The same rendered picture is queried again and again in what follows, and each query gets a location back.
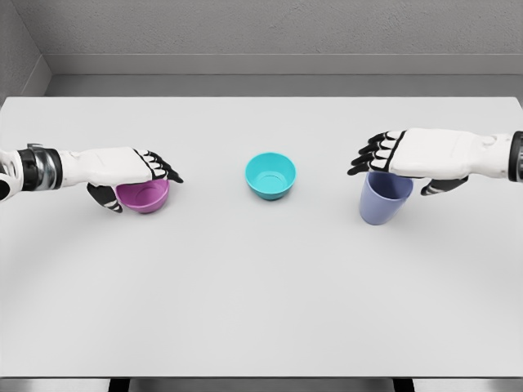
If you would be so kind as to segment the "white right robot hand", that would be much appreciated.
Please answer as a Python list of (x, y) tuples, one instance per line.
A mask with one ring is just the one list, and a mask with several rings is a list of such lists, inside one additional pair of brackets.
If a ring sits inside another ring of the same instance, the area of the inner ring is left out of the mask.
[(464, 185), (471, 173), (469, 149), (474, 136), (467, 131), (410, 128), (371, 137), (351, 161), (347, 174), (391, 173), (430, 182), (421, 190), (429, 196)]

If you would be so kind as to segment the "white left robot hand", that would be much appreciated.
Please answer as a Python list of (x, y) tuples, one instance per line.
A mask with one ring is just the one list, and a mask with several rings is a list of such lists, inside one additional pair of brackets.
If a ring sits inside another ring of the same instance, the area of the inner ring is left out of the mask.
[(123, 212), (114, 192), (118, 185), (141, 184), (150, 180), (184, 182), (167, 161), (148, 149), (100, 149), (95, 151), (94, 157), (98, 163), (88, 164), (87, 192), (112, 212)]

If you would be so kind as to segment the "purple plastic bowl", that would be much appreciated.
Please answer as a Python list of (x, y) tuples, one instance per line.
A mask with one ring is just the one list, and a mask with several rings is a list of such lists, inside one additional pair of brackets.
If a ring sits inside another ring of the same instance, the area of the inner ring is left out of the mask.
[(168, 180), (149, 180), (139, 184), (118, 185), (115, 193), (126, 207), (139, 213), (158, 211), (167, 201), (170, 190)]

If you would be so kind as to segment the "lavender plastic cup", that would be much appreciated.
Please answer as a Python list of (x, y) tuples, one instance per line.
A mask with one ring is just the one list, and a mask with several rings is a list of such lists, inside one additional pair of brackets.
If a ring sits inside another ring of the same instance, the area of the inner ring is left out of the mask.
[(403, 207), (413, 191), (413, 180), (392, 173), (372, 171), (364, 180), (359, 211), (370, 225), (383, 225)]

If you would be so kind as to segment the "teal plastic bowl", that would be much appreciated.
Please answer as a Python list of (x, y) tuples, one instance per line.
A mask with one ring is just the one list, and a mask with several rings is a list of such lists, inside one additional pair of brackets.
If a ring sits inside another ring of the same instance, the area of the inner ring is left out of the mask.
[(260, 198), (275, 201), (285, 196), (297, 178), (297, 169), (283, 154), (266, 152), (252, 157), (244, 171), (249, 188)]

